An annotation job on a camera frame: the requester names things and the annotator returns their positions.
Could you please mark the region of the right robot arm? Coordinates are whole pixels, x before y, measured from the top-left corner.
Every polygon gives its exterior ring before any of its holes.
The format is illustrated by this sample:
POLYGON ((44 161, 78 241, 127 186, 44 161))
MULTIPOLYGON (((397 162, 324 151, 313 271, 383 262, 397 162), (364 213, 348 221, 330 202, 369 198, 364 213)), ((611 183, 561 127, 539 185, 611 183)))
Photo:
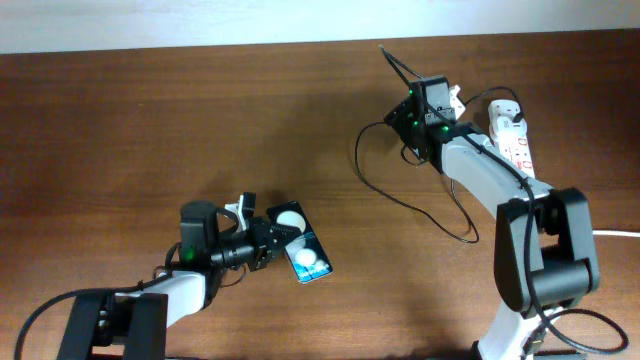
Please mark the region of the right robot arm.
POLYGON ((510 163, 490 138, 458 118, 444 76, 409 82, 385 123, 422 161, 466 187, 496 221, 494 279, 502 299, 474 359, 532 359, 553 322, 600 283, 586 197, 556 190, 510 163))

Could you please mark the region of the white power strip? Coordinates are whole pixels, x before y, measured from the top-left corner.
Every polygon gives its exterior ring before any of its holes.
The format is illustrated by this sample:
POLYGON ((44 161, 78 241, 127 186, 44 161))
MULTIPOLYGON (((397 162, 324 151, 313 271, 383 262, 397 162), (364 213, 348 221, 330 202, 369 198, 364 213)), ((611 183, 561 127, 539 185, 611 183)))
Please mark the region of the white power strip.
MULTIPOLYGON (((489 120, 495 115, 507 113, 511 113, 513 115, 519 114, 523 117, 520 105, 516 101, 507 99, 492 101, 488 107, 488 113, 489 120)), ((517 139, 509 139, 500 142, 496 142, 492 139, 492 142, 499 152, 518 169, 523 171, 529 177, 535 177, 527 134, 517 139)))

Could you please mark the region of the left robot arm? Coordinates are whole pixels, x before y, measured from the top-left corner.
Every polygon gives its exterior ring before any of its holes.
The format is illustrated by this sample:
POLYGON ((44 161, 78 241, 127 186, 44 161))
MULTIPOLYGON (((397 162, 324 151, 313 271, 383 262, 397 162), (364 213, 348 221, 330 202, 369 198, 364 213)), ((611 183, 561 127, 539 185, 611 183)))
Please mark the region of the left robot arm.
POLYGON ((76 295, 58 350, 60 359, 95 359, 97 347, 120 344, 124 359, 162 359, 170 326, 206 309, 225 274, 265 268, 306 229, 295 204, 254 214, 255 197, 218 207, 192 201, 180 209, 180 241, 152 280, 76 295))

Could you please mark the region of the black Galaxy flip phone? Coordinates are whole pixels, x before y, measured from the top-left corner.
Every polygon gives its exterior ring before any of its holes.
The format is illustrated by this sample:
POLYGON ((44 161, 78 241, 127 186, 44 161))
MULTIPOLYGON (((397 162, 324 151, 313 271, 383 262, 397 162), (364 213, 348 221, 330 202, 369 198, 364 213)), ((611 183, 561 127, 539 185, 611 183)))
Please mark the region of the black Galaxy flip phone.
POLYGON ((266 210, 276 224, 298 228, 301 235, 284 248, 298 281, 312 282, 333 272, 333 266, 302 207, 296 201, 266 210))

